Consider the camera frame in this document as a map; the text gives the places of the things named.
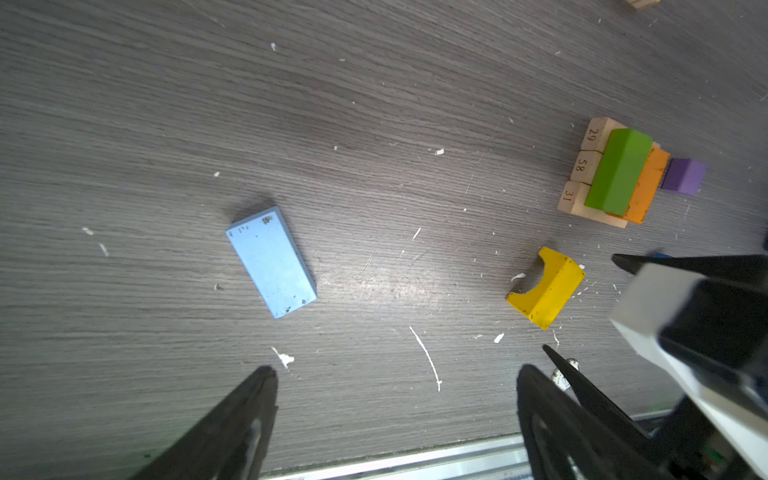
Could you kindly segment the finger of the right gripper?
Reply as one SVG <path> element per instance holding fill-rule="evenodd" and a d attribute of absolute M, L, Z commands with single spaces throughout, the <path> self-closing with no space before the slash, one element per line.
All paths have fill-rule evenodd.
<path fill-rule="evenodd" d="M 566 359 L 557 353 L 549 345 L 542 346 L 544 352 L 555 364 L 557 369 L 570 383 L 581 406 L 597 418 L 611 433 L 643 456 L 665 456 L 661 450 L 664 446 L 640 427 L 628 415 L 626 415 L 612 400 L 603 394 L 590 380 L 579 370 L 573 367 Z"/>
<path fill-rule="evenodd" d="M 645 265 L 656 264 L 749 285 L 767 284 L 765 255 L 659 257 L 613 254 L 611 260 L 617 267 L 633 275 Z"/>

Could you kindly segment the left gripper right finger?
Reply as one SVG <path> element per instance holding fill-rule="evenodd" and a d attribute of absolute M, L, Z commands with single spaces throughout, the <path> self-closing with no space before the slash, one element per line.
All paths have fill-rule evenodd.
<path fill-rule="evenodd" d="M 536 479 L 669 479 L 533 365 L 517 377 L 517 407 Z"/>

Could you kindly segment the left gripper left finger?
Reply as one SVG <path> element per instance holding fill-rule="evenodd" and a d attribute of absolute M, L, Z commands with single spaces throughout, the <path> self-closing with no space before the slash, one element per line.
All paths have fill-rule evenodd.
<path fill-rule="evenodd" d="M 260 366 L 135 479 L 257 479 L 277 413 L 278 377 Z"/>

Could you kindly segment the yellow wood arch block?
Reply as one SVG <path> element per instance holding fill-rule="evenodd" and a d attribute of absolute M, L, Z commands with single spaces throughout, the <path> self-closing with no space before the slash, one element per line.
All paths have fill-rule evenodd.
<path fill-rule="evenodd" d="M 524 294 L 510 292 L 507 302 L 547 330 L 585 279 L 585 272 L 574 260 L 548 247 L 541 247 L 538 255 L 544 263 L 541 280 Z"/>

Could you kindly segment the orange wood block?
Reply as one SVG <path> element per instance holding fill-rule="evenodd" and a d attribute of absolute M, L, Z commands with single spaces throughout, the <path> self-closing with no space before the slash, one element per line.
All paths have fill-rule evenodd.
<path fill-rule="evenodd" d="M 665 174 L 670 154 L 653 143 L 629 205 L 621 219 L 642 224 Z"/>

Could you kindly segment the natural wood plank block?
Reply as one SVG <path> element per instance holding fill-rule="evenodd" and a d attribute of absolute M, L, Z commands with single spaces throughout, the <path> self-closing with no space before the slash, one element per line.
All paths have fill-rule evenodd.
<path fill-rule="evenodd" d="M 601 210 L 587 207 L 585 200 L 590 186 L 577 181 L 567 181 L 563 188 L 557 209 L 561 212 L 579 216 L 617 228 L 626 228 L 628 221 L 611 216 Z"/>

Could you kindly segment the green wood block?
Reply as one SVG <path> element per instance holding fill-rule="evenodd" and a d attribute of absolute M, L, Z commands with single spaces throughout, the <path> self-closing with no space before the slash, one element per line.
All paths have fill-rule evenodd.
<path fill-rule="evenodd" d="M 622 217 L 652 149 L 650 136 L 634 129 L 611 132 L 585 206 Z"/>

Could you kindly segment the natural wood long block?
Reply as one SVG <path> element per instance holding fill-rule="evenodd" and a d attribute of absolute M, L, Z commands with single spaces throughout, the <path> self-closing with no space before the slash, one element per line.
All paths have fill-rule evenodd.
<path fill-rule="evenodd" d="M 570 180 L 592 185 L 603 154 L 599 151 L 585 151 L 578 153 Z"/>

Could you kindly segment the light blue wood block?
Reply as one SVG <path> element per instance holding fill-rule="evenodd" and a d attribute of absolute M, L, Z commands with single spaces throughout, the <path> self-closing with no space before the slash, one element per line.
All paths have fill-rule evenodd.
<path fill-rule="evenodd" d="M 277 206 L 233 223 L 226 237 L 275 319 L 317 299 L 315 282 Z"/>

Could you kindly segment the natural wood rectangular block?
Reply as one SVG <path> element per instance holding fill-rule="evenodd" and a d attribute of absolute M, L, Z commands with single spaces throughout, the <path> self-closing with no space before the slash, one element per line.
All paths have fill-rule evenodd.
<path fill-rule="evenodd" d="M 627 129 L 627 126 L 610 117 L 592 118 L 587 126 L 580 150 L 603 153 L 611 132 L 616 129 Z"/>

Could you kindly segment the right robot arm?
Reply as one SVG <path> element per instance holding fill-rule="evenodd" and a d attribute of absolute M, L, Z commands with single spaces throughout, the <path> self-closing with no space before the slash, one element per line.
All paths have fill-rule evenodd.
<path fill-rule="evenodd" d="M 556 350 L 562 392 L 532 366 L 518 415 L 537 479 L 763 479 L 767 259 L 613 256 L 634 280 L 611 322 L 683 398 L 649 433 Z"/>

